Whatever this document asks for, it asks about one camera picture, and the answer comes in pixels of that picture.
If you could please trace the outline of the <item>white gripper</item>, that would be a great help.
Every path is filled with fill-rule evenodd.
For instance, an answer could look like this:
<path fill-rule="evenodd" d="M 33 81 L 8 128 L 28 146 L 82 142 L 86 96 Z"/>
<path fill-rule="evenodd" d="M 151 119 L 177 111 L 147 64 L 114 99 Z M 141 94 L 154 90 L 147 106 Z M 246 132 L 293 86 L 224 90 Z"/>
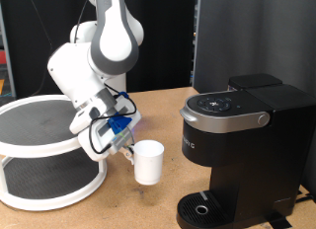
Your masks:
<path fill-rule="evenodd" d="M 78 134 L 78 141 L 93 161 L 99 162 L 120 152 L 134 164 L 133 128 L 141 120 L 141 114 L 132 99 L 117 98 L 117 101 L 114 112 L 93 119 Z"/>

